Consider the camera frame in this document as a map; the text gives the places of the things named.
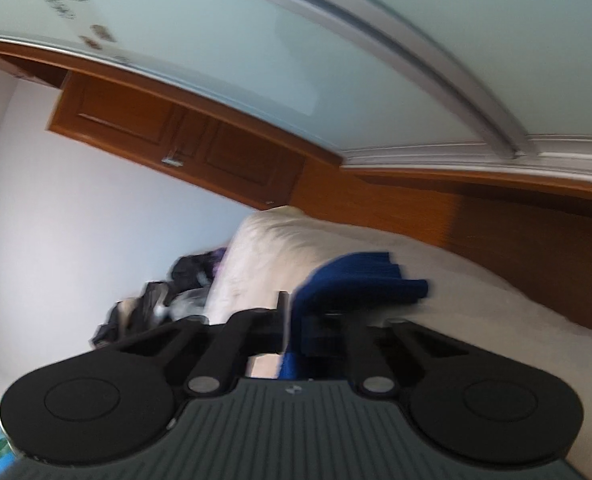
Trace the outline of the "pile of dark clothes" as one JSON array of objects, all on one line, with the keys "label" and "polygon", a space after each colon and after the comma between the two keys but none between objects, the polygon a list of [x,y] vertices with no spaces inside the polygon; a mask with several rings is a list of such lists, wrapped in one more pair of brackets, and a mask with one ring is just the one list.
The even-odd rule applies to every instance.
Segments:
[{"label": "pile of dark clothes", "polygon": [[116,344],[182,318],[205,321],[207,298],[225,254],[226,247],[218,247],[180,257],[166,280],[148,282],[140,296],[116,302],[96,329],[91,346]]}]

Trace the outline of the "brown wooden door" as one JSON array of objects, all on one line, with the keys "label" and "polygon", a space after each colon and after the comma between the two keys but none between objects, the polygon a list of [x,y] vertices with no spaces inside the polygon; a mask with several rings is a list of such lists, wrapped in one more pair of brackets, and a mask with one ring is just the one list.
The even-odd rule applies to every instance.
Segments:
[{"label": "brown wooden door", "polygon": [[[286,205],[305,157],[158,96],[72,73],[50,130],[257,209]],[[182,167],[162,163],[169,157]]]}]

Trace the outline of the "blue knit sweater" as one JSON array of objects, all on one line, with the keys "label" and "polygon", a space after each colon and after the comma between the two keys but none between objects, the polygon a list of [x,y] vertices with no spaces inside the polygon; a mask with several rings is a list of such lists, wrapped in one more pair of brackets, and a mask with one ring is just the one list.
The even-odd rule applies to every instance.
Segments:
[{"label": "blue knit sweater", "polygon": [[353,252],[314,270],[290,300],[287,345],[278,377],[303,380],[306,352],[313,343],[305,334],[312,318],[417,304],[430,292],[424,278],[406,278],[389,252]]}]

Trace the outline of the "frosted glass wardrobe door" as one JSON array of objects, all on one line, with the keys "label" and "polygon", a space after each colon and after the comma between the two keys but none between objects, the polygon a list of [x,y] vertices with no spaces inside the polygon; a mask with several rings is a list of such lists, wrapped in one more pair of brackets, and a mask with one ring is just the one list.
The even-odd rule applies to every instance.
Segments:
[{"label": "frosted glass wardrobe door", "polygon": [[351,169],[592,182],[592,0],[0,0],[0,46],[195,92]]}]

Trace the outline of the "pink floral bed sheet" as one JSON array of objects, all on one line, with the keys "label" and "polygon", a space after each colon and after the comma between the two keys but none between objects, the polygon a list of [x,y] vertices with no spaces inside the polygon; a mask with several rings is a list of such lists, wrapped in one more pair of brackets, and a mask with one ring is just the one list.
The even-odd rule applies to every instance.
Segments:
[{"label": "pink floral bed sheet", "polygon": [[584,404],[568,454],[592,479],[592,330],[478,264],[413,238],[313,219],[294,207],[252,214],[224,255],[208,295],[214,324],[279,292],[312,314],[356,314],[379,326],[405,318],[552,373]]}]

